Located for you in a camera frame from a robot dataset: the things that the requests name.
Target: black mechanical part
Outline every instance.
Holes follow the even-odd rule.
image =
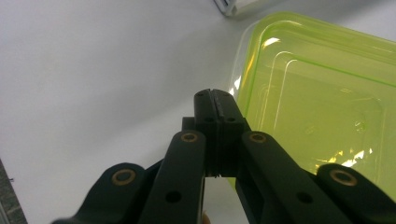
[[[218,175],[236,177],[249,223],[396,223],[395,203],[370,181],[340,165],[302,170],[217,90],[195,94],[194,117],[162,161],[108,169],[78,212],[54,223],[201,224],[205,176]]]
[[[270,135],[244,133],[241,156],[264,199],[258,223],[351,223]]]
[[[54,224],[126,223],[136,221],[141,208],[139,197],[145,187],[145,170],[121,163],[107,169],[96,181],[78,212]]]
[[[396,223],[395,202],[352,168],[322,165],[317,181],[356,223]]]
[[[203,134],[191,130],[175,134],[138,223],[201,224],[204,161]]]

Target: plastic container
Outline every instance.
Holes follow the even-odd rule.
[[[276,13],[247,29],[230,93],[305,170],[344,164],[396,199],[396,43]]]

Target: translucent plastic lid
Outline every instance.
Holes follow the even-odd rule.
[[[231,86],[252,130],[311,173],[350,166],[395,200],[396,43],[288,12],[253,29]]]

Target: white surface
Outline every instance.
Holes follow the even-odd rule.
[[[160,160],[192,96],[227,89],[243,31],[290,10],[396,41],[396,1],[281,1],[223,18],[212,0],[2,1],[0,158],[29,223],[76,213],[108,167]],[[247,223],[224,179],[212,223]]]

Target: screw hole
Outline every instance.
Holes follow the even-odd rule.
[[[261,133],[253,133],[250,135],[250,141],[256,142],[256,143],[264,143],[266,141],[266,138],[263,134]]]
[[[116,186],[128,185],[134,181],[136,173],[130,169],[118,170],[112,177],[111,181]]]
[[[343,170],[331,170],[330,177],[345,186],[353,187],[358,184],[358,179],[355,176]]]
[[[184,133],[181,135],[181,140],[184,142],[195,142],[198,139],[198,135],[195,133]]]
[[[307,194],[305,192],[298,192],[297,193],[297,198],[302,203],[312,203],[314,201],[312,199],[311,195],[309,195],[309,194]]]
[[[165,200],[169,203],[178,203],[181,200],[181,194],[178,191],[170,191],[166,194]]]

